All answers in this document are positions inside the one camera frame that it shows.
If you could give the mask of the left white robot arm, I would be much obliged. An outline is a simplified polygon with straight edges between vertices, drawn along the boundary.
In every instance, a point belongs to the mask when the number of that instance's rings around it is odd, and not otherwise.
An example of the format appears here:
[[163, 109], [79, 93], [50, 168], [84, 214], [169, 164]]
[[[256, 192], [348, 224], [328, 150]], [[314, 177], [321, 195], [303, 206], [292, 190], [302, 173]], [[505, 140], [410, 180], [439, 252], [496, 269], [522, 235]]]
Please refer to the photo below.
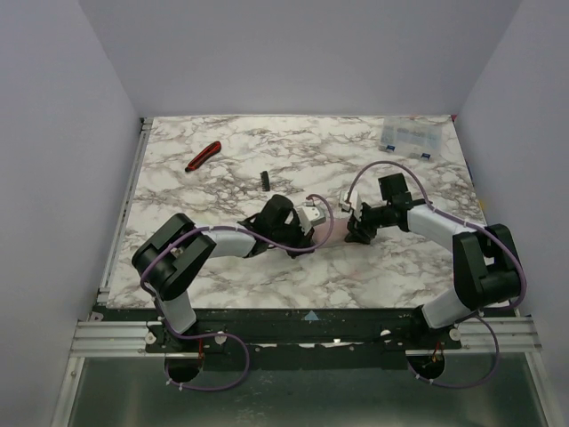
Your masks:
[[295, 207], [281, 195], [259, 213], [228, 226], [199, 226], [177, 213], [137, 249], [132, 266], [158, 312], [175, 333], [184, 334], [196, 323], [188, 288], [208, 260], [252, 258], [278, 245], [294, 258], [314, 245], [314, 227], [324, 222], [325, 214], [316, 206]]

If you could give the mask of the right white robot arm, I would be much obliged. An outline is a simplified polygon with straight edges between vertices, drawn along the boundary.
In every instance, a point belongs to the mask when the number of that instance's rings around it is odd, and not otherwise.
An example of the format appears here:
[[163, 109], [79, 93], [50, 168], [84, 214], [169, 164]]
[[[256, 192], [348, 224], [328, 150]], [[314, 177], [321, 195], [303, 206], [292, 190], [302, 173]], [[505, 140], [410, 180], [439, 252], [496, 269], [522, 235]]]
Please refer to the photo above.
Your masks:
[[370, 206], [354, 190], [341, 198], [341, 209], [350, 213], [347, 242], [369, 245], [378, 230], [398, 227], [452, 255], [453, 287], [415, 310], [418, 327], [444, 328], [488, 305], [522, 295], [523, 270], [507, 227], [452, 220], [426, 199], [414, 199], [401, 173], [380, 178], [379, 185], [384, 205]]

